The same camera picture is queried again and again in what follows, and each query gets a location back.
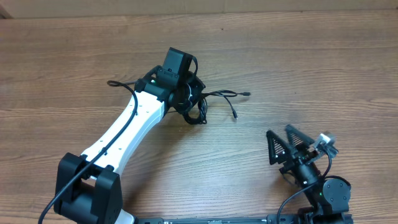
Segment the robotic arm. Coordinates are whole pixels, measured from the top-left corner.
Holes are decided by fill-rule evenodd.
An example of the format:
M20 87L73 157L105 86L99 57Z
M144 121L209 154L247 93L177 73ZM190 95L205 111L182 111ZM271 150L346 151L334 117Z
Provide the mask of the robotic arm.
M192 60L196 69L188 69ZM261 218L222 219L179 219L161 218L138 219L122 209L120 176L129 158L148 131L155 126L173 107L190 124L205 124L206 96L222 96L227 100L233 115L236 112L228 97L248 96L250 93L235 93L229 90L202 93L205 85L197 78L198 63L194 56L170 48L163 66L156 66L143 78L132 82L135 91L128 87L132 83L108 82L111 86L124 86L132 98L119 118L105 134L80 156L67 153L58 165L55 197L47 205L39 218L53 205L55 213L81 224L352 224L348 211L350 184L341 177L326 176L331 167L331 159L338 151L333 147L334 137L321 134L315 142L292 126L286 131L289 143L272 131L267 132L270 164L283 163L280 172L292 172L310 201L311 208L303 208L298 215L277 215ZM191 118L188 112L198 105L200 115ZM329 157L329 167L321 175L314 162L322 155ZM95 186L82 179L95 179Z
M194 72L189 71L192 60L196 65ZM40 216L39 223L53 204L56 213L77 223L133 224L134 217L121 209L120 175L138 144L171 107L189 117L188 112L201 100L205 88L196 76L197 70L194 56L170 48L163 66L154 67L133 82L135 92L125 83L109 81L111 86L129 89L132 98L98 141L80 156L67 153L62 158L56 197ZM90 177L96 179L94 187L82 182Z

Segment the wooden panel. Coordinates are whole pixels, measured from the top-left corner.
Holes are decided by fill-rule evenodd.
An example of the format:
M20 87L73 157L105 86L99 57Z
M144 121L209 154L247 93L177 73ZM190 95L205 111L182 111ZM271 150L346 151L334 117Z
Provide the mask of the wooden panel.
M336 134L331 174L353 184L356 223L398 216L398 11L269 12L0 21L0 223L36 223L58 162L95 142L134 80L172 46L195 55L208 124L168 114L122 176L139 217L257 217L297 189L270 166L265 133L292 123ZM326 159L318 166L324 170ZM284 212L307 206L303 196ZM46 223L69 223L47 215Z
M0 0L14 18L396 9L398 0Z

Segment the black wire bundle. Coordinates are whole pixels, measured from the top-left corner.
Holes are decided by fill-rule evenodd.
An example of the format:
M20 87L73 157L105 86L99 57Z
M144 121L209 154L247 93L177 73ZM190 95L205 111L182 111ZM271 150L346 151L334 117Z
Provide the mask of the black wire bundle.
M121 82L117 82L117 81L108 81L108 85L109 86L123 86L124 88L128 89L133 98L134 98L134 109L131 113L130 118L127 120L126 124L120 129L120 131L115 135L115 137L112 138L112 140L104 147L102 148L101 152L98 153L97 156L94 157L94 159L92 159L86 166L84 166L79 173L77 173L75 176L73 176L72 179L69 180L69 182L54 196L54 198L50 201L50 203L44 208L43 212L41 213L39 220L38 220L38 224L42 224L43 220L44 220L44 216L45 214L47 214L47 212L50 210L50 208L55 204L55 202L57 202L58 200L60 200L61 196L68 190L68 188L70 188L72 186L73 183L76 182L76 180L78 180L79 178L81 178L81 176L103 155L106 153L106 151L112 146L112 144L118 139L118 137L120 137L120 135L122 135L122 133L124 132L124 130L126 130L126 128L129 126L129 124L131 123L132 119L134 118L134 116L137 113L137 105L138 105L138 99L136 96L136 93L134 92L133 89L131 89L128 84L131 83L121 83Z
M206 120L206 114L207 114L207 109L208 109L208 104L207 104L207 100L206 100L207 96L224 97L224 99L229 103L229 105L231 107L232 114L233 114L234 118L237 119L238 114L236 113L234 107L232 106L232 104L228 98L236 97L238 95L250 96L250 93L249 92L236 93L231 90L217 90L217 91L212 91L209 93L202 93L200 95L200 99L198 100L199 116L197 118L192 118L189 116L189 113L187 112L187 113L183 114L184 120L188 124L206 124L207 123L207 120Z

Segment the wooden table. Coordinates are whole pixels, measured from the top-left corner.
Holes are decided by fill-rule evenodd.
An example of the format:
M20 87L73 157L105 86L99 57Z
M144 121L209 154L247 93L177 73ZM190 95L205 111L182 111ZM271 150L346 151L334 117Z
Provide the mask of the wooden table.
M168 114L122 175L138 217L258 217L297 189L270 166L265 133L293 124L340 150L356 223L398 222L398 11L268 12L0 21L0 223L36 223L58 162L80 154L172 46L198 58L208 124ZM317 162L325 170L327 160ZM304 196L284 213L308 205ZM69 223L51 210L46 223Z

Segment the wood grain surface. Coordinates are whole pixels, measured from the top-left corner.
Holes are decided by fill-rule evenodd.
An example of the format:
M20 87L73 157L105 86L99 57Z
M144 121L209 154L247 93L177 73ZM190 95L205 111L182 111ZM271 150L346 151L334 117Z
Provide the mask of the wood grain surface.
M0 0L16 19L395 9L398 0Z
M172 46L198 58L208 124L168 114L122 175L138 217L258 217L298 189L270 166L266 131L336 135L330 174L352 185L356 223L398 221L398 11L268 12L0 21L0 223L36 223L58 162L80 154ZM325 170L327 161L317 162ZM292 200L285 213L308 205ZM70 223L51 210L46 223Z

